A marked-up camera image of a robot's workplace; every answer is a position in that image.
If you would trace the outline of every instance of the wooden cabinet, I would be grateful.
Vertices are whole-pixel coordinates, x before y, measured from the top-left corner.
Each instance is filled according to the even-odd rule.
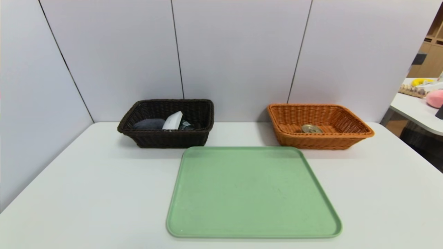
[[[422,65],[413,65],[408,78],[437,78],[443,71],[443,4],[424,39],[420,52],[427,53]]]

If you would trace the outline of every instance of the gray cloth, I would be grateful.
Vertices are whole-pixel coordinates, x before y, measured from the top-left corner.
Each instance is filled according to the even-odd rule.
[[[144,119],[132,126],[135,130],[161,130],[165,123],[161,118],[148,118]]]

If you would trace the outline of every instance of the table surface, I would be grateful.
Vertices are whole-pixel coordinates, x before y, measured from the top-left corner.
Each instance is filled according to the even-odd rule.
[[[337,211],[331,239],[179,239],[166,216],[184,149],[140,149],[96,123],[0,214],[0,248],[441,248],[443,174],[383,126],[344,151],[302,150]],[[215,123],[207,146],[278,145],[269,123]]]
[[[413,79],[415,78],[406,78],[403,84],[409,85]],[[438,109],[426,104],[426,99],[397,93],[391,103],[391,108],[423,129],[443,136],[443,120],[435,116]]]

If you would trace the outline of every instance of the panel seam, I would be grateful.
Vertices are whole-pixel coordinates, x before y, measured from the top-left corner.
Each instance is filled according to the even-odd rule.
[[[48,18],[46,17],[45,10],[43,9],[42,3],[39,0],[40,8],[42,9],[43,15],[45,16],[46,23],[48,24],[49,30],[51,31],[52,37],[54,38],[55,44],[57,45],[58,51],[60,55],[62,56],[63,62],[65,63],[66,69],[69,72],[69,75],[71,76],[72,82],[74,83],[75,88],[77,89],[78,94],[80,95],[80,98],[83,101],[83,104],[85,105],[86,111],[89,114],[89,117],[91,117],[92,123],[94,122],[94,119],[92,118],[91,112],[88,109],[88,106],[85,103],[85,100],[83,99],[82,94],[80,93],[80,90],[78,89],[77,83],[75,83],[74,77],[72,76],[71,70],[69,70],[68,64],[66,63],[65,57],[63,56],[62,50],[60,49],[60,46],[58,45],[57,39],[55,38],[54,32],[52,31],[51,25],[49,24]]]
[[[302,38],[302,42],[300,43],[299,56],[297,56],[297,63],[295,63],[294,75],[292,76],[291,87],[289,88],[288,100],[286,101],[286,104],[289,103],[289,97],[291,96],[292,86],[294,85],[295,72],[297,71],[297,66],[299,65],[300,55],[301,55],[301,53],[302,53],[302,47],[303,47],[304,37],[305,37],[305,35],[306,35],[307,23],[309,22],[309,16],[311,15],[311,8],[312,8],[312,2],[313,2],[313,1],[314,1],[314,0],[311,0],[311,4],[310,4],[310,6],[309,6],[309,12],[308,12],[308,14],[307,14],[307,18],[306,18],[306,25],[305,25],[305,29],[304,29],[304,31],[303,31],[303,38]]]
[[[177,29],[175,28],[175,17],[174,17],[174,5],[171,0],[171,10],[172,10],[172,22],[174,24],[174,34],[175,34],[175,45],[177,46],[177,58],[179,60],[179,71],[180,71],[180,82],[182,84],[182,95],[185,98],[185,90],[183,88],[183,77],[182,77],[182,67],[180,65],[180,54],[179,54],[179,41],[177,40]]]

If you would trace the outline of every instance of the plastic tray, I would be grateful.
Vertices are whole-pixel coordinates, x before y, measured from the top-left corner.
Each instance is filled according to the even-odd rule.
[[[335,237],[342,225],[292,147],[192,147],[167,217],[175,237]]]

